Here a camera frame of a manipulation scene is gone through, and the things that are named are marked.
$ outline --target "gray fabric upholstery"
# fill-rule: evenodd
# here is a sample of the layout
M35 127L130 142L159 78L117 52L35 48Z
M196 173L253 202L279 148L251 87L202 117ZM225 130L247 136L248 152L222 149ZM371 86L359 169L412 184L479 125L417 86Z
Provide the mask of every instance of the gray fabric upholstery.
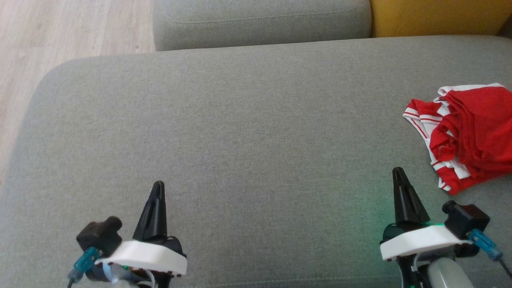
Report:
M157 51L370 36L368 0L155 0Z
M512 87L512 41L375 38L74 60L28 108L0 195L0 279L64 287L89 221L129 239L155 180L188 254L173 287L397 287L380 258L402 166L445 220L424 142L402 118L446 85ZM511 177L463 192L512 257ZM509 284L486 256L476 287ZM88 281L77 287L106 287Z

